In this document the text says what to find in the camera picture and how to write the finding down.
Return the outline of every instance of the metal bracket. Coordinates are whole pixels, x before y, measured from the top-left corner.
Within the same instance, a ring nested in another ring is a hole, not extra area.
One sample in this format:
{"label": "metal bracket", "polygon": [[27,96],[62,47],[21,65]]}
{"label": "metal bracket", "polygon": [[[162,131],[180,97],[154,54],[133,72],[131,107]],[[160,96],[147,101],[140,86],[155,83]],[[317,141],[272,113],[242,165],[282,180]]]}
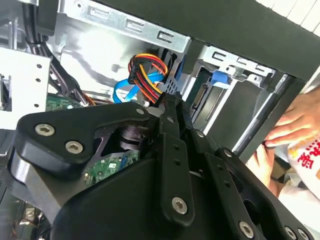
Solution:
{"label": "metal bracket", "polygon": [[12,111],[0,111],[0,129],[15,130],[24,115],[46,110],[50,58],[2,47],[0,56],[12,98]]}
{"label": "metal bracket", "polygon": [[59,0],[40,0],[38,4],[37,31],[46,36],[55,34]]}
{"label": "metal bracket", "polygon": [[183,53],[190,42],[188,36],[90,0],[64,0],[59,12],[178,53]]}

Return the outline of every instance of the silver metal frame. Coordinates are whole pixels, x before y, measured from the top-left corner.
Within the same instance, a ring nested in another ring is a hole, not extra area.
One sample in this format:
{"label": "silver metal frame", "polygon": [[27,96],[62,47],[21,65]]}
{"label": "silver metal frame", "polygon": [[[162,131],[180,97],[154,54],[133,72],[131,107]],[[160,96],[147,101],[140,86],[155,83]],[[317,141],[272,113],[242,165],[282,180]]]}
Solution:
{"label": "silver metal frame", "polygon": [[59,12],[178,53],[183,53],[190,44],[188,36],[90,0],[61,1]]}
{"label": "silver metal frame", "polygon": [[0,56],[0,73],[9,77],[12,101],[12,111],[0,111],[0,129],[15,130],[24,115],[45,112],[51,60],[2,47]]}

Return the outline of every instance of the black wire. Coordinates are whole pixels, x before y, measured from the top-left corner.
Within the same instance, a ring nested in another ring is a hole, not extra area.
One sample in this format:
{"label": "black wire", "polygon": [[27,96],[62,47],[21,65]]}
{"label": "black wire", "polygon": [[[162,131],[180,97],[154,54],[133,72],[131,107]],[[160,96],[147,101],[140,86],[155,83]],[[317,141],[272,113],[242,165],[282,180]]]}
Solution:
{"label": "black wire", "polygon": [[70,76],[61,66],[58,59],[52,54],[46,44],[46,39],[42,34],[36,31],[36,22],[38,20],[38,8],[31,4],[22,4],[23,22],[25,27],[26,41],[28,42],[31,52],[35,55],[52,58],[50,70],[56,76],[56,81],[51,77],[49,84],[52,85],[58,93],[62,93],[65,97],[74,93],[79,102],[87,104],[84,93],[81,91],[78,82]]}

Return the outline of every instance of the screw head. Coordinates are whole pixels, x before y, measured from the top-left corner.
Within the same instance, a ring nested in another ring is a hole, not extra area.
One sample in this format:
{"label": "screw head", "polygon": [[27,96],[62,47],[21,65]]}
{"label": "screw head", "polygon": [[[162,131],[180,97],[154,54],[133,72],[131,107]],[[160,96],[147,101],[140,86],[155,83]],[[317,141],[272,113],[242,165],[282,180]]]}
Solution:
{"label": "screw head", "polygon": [[248,238],[253,239],[255,237],[254,231],[245,221],[239,222],[239,227],[241,232]]}
{"label": "screw head", "polygon": [[80,154],[84,150],[84,146],[78,141],[68,141],[65,149],[71,154]]}
{"label": "screw head", "polygon": [[138,114],[141,114],[141,115],[145,114],[145,112],[142,109],[139,109],[139,108],[136,109],[136,112]]}
{"label": "screw head", "polygon": [[170,122],[170,123],[175,123],[175,120],[172,118],[172,117],[170,117],[170,116],[167,116],[166,117],[166,119]]}
{"label": "screw head", "polygon": [[35,126],[34,130],[37,134],[44,137],[52,136],[56,132],[53,126],[46,123],[38,124],[37,126]]}
{"label": "screw head", "polygon": [[184,215],[187,213],[188,211],[188,206],[186,204],[186,202],[178,196],[175,196],[174,198],[172,198],[172,207],[173,209],[181,215]]}
{"label": "screw head", "polygon": [[294,233],[294,231],[292,231],[292,229],[290,227],[286,226],[284,229],[290,238],[292,238],[293,240],[297,239],[296,234]]}
{"label": "screw head", "polygon": [[232,157],[231,153],[227,149],[224,150],[224,154],[229,158]]}
{"label": "screw head", "polygon": [[200,138],[204,138],[204,137],[205,137],[205,135],[204,135],[202,132],[200,132],[200,131],[196,131],[196,134],[198,134],[198,136],[199,136]]}
{"label": "screw head", "polygon": [[300,233],[301,237],[303,237],[304,240],[309,240],[308,235],[300,228],[298,228],[298,232]]}

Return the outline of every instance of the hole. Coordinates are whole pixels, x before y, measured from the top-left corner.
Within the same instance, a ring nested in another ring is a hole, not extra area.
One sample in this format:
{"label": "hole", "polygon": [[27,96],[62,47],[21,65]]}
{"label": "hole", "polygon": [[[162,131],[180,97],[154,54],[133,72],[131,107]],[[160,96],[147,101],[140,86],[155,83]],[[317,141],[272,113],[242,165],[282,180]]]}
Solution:
{"label": "hole", "polygon": [[230,183],[229,183],[228,181],[224,181],[224,185],[225,185],[227,188],[230,188],[230,187],[231,187],[231,185],[230,185]]}
{"label": "hole", "polygon": [[75,145],[75,144],[71,144],[69,146],[69,149],[79,150],[79,147],[77,145]]}
{"label": "hole", "polygon": [[247,210],[252,222],[254,225],[259,225],[260,224],[260,214],[257,209],[257,207],[254,205],[252,201],[249,200],[244,200],[243,204],[245,206],[245,209]]}
{"label": "hole", "polygon": [[243,226],[243,229],[246,231],[247,234],[250,234],[251,231],[247,226]]}
{"label": "hole", "polygon": [[182,210],[182,209],[184,208],[184,205],[183,205],[183,203],[182,203],[181,201],[177,201],[177,202],[175,202],[175,204],[177,205],[177,207],[178,207],[180,210]]}
{"label": "hole", "polygon": [[50,128],[48,128],[46,126],[43,126],[43,127],[40,127],[40,131],[44,132],[44,133],[49,133],[50,132]]}
{"label": "hole", "polygon": [[180,166],[181,162],[178,159],[173,160],[173,162],[175,163],[175,165]]}

